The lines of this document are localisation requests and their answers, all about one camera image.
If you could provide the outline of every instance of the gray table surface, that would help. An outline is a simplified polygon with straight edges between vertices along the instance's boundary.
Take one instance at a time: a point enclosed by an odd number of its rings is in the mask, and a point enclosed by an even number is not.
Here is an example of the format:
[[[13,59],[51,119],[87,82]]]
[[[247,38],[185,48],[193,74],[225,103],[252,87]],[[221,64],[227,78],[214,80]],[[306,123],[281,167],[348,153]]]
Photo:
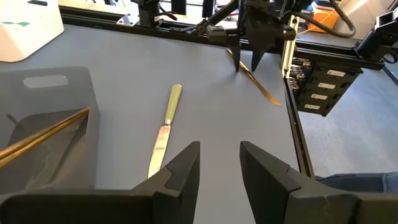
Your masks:
[[[250,65],[251,54],[242,53]],[[99,189],[131,189],[146,179],[164,122],[171,86],[183,86],[164,159],[201,142],[195,223],[254,223],[239,163],[239,142],[251,141],[298,167],[287,114],[280,57],[266,54],[255,76],[282,104],[270,104],[225,49],[65,26],[28,59],[1,63],[0,72],[84,66],[90,69],[101,113]]]

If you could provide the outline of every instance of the black cable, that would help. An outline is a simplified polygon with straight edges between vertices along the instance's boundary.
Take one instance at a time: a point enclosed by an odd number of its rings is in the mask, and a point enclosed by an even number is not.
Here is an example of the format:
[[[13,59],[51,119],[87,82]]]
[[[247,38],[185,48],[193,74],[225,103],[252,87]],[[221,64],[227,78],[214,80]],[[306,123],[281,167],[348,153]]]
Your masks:
[[[391,5],[387,9],[393,11],[397,6],[398,6],[398,1],[395,0],[391,3]]]
[[[14,117],[13,115],[11,115],[11,114],[6,114],[6,117],[7,117],[11,122],[13,122],[15,125],[18,125],[18,121],[17,121],[17,119],[15,119],[15,117]]]
[[[175,15],[169,13],[169,12],[162,12],[159,13],[158,16],[168,16],[169,18],[171,18],[172,20],[176,21],[177,18],[175,17]]]
[[[283,12],[283,15],[280,16],[280,21],[281,21],[283,24],[286,24],[286,23],[289,22],[290,14],[289,14],[289,16],[287,16],[287,14],[290,13],[290,12],[292,12],[292,9],[293,9],[293,7],[295,6],[295,4],[296,4],[296,0],[293,0],[293,3],[291,4],[290,9],[289,9],[287,12]]]
[[[388,54],[390,54],[392,56],[392,58],[394,59],[394,61],[390,61],[389,59],[387,59],[386,57],[383,57],[383,59],[387,62],[387,63],[397,63],[398,62],[398,54],[396,52],[394,52],[393,50],[391,50]]]
[[[300,17],[302,19],[305,19],[306,21],[309,21],[310,23],[314,24],[315,26],[319,27],[320,29],[323,29],[325,32],[327,32],[327,33],[329,33],[331,35],[335,35],[337,37],[342,37],[342,38],[351,38],[351,37],[353,37],[355,35],[355,33],[356,33],[356,29],[355,29],[354,24],[350,21],[350,19],[347,17],[347,15],[337,5],[335,0],[330,0],[330,3],[335,8],[335,11],[337,12],[337,14],[347,24],[347,26],[349,28],[349,33],[342,33],[342,32],[335,31],[335,30],[333,30],[333,29],[321,24],[320,22],[318,22],[318,21],[312,19],[311,17],[309,17],[307,15],[304,15],[304,14],[302,14],[300,12],[289,11],[289,12],[286,12],[283,17],[289,16],[289,14],[291,14],[293,16],[298,16],[298,17]]]
[[[163,13],[166,13],[166,10],[164,10],[164,8],[163,8],[162,6],[160,6],[160,4],[159,4],[159,7],[160,7],[160,10],[161,10]]]
[[[284,0],[284,3],[282,4],[282,7],[281,7],[280,12],[279,12],[279,17],[280,18],[282,18],[282,16],[284,15],[286,5],[287,5],[287,0]]]

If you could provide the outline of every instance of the white box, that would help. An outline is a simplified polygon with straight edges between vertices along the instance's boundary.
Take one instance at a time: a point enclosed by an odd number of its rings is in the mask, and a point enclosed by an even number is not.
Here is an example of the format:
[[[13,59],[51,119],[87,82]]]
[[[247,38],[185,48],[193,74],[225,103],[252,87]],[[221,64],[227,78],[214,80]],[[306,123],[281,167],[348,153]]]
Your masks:
[[[57,1],[0,0],[0,61],[24,60],[62,32]]]
[[[388,12],[388,6],[394,0],[345,0],[340,6],[356,28],[353,38],[364,39],[374,27],[376,17]],[[349,32],[346,23],[339,18],[334,26],[339,32]]]

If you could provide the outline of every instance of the black metal frame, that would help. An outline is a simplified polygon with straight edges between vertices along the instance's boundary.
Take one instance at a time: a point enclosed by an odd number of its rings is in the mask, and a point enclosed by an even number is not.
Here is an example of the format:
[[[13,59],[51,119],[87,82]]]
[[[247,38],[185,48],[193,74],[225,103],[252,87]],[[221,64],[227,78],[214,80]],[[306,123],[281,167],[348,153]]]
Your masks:
[[[214,5],[216,0],[203,0],[201,16],[208,18],[213,15]]]
[[[66,6],[60,6],[60,12],[63,22],[66,24],[114,30],[118,32],[127,32],[131,34],[149,35],[166,39],[183,40],[200,44],[218,45],[224,47],[224,43],[209,42],[206,38],[206,35],[188,35],[186,33],[175,32],[170,29],[171,27],[183,29],[192,26],[192,24],[164,21],[162,23],[162,26],[158,29],[147,29],[139,26],[129,27],[117,25],[117,21],[123,16],[122,14],[98,12]],[[249,46],[248,41],[245,38],[242,38],[240,40],[240,43],[242,45],[242,49],[251,50],[251,47]],[[278,40],[276,43],[276,47],[270,49],[268,52],[282,55],[283,46],[283,40]],[[317,62],[336,63],[347,66],[355,64],[357,67],[370,68],[375,70],[381,70],[384,67],[384,64],[382,62],[371,62],[369,60],[360,58],[359,56],[357,56],[354,48],[337,47],[333,45],[320,45],[302,40],[296,40],[296,46],[297,48],[295,49],[294,57],[306,58]],[[289,112],[290,124],[292,128],[292,134],[294,138],[295,150],[300,171],[309,177],[313,177],[314,173],[310,160],[310,155],[308,153],[307,145],[305,143],[299,114],[295,105],[294,95],[287,80],[284,81],[286,88],[285,94],[287,97],[287,109]]]
[[[390,79],[398,86],[398,74],[394,74],[390,71],[386,66],[383,68],[383,71],[390,77]]]
[[[187,15],[187,0],[171,0],[172,11],[180,15]]]
[[[162,2],[171,3],[171,0],[163,0]],[[187,6],[198,6],[198,7],[201,7],[201,4],[199,4],[199,3],[189,3],[189,2],[187,2]]]
[[[297,111],[292,87],[288,80],[285,79],[284,82],[287,112],[289,114],[290,126],[292,127],[298,168],[302,174],[306,175],[307,177],[314,178],[315,174],[311,163],[311,157],[307,148],[307,143],[305,142],[305,136],[300,122],[299,112]]]

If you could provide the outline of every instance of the knife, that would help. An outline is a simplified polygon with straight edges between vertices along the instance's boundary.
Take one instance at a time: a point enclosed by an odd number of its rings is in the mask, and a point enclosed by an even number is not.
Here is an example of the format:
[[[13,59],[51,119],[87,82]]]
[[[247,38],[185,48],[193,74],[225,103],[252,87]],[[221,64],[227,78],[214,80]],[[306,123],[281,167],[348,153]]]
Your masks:
[[[226,49],[228,53],[232,56],[232,51],[230,49]],[[256,78],[254,78],[253,74],[250,72],[250,70],[242,63],[239,62],[239,67],[246,72],[248,77],[254,82],[254,84],[260,89],[261,93],[266,97],[268,101],[270,101],[273,105],[275,106],[282,106],[281,103],[278,102],[278,100],[272,96],[262,85],[257,81]]]
[[[167,106],[164,125],[160,127],[157,134],[154,150],[149,163],[148,178],[156,174],[162,167],[164,154],[166,153],[167,142],[169,141],[170,131],[172,129],[172,121],[175,110],[177,109],[178,100],[180,99],[182,86],[175,84],[170,94],[169,105]]]

